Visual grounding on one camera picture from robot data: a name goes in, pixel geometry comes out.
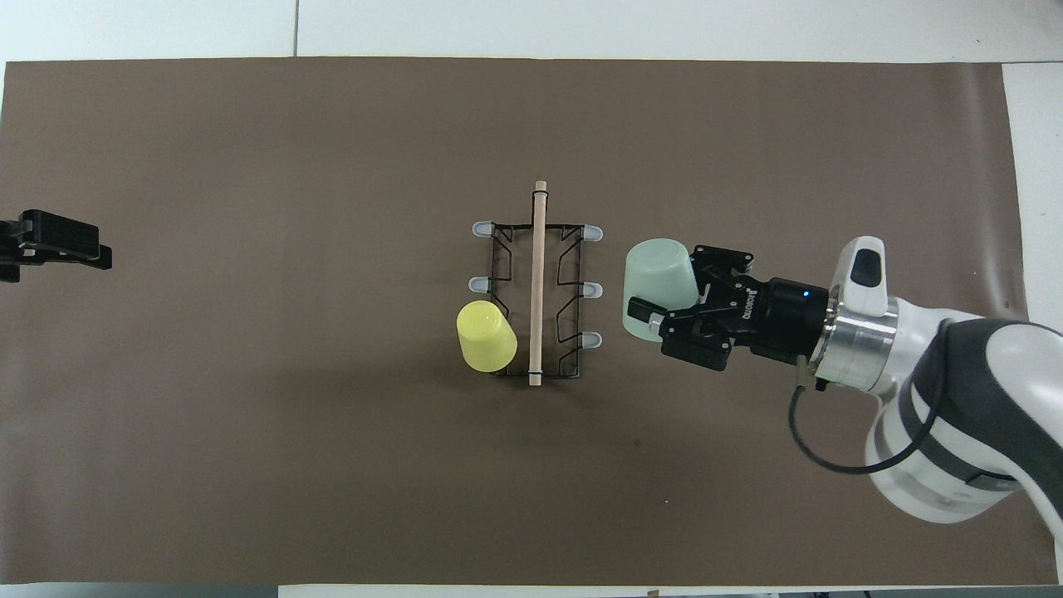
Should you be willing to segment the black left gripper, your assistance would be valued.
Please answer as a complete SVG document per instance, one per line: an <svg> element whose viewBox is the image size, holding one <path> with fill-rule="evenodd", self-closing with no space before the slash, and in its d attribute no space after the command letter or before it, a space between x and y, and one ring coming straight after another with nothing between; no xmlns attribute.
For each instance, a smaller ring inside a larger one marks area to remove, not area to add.
<svg viewBox="0 0 1063 598"><path fill-rule="evenodd" d="M72 262L113 268L113 253L98 226L43 209L27 209L16 221L0 221L0 279L22 280L23 266Z"/></svg>

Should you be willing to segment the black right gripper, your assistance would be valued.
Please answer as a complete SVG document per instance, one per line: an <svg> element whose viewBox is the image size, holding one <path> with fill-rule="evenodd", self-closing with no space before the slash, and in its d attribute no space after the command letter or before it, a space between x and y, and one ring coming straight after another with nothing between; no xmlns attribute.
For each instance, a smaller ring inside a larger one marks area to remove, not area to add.
<svg viewBox="0 0 1063 598"><path fill-rule="evenodd" d="M645 323L661 355L713 371L727 368L732 343L789 365L814 355L826 326L828 289L783 277L752 279L754 254L745 251L698 245L690 262L698 304L669 310L645 298L627 302L627 315ZM730 332L723 321L736 314L732 302L741 313Z"/></svg>

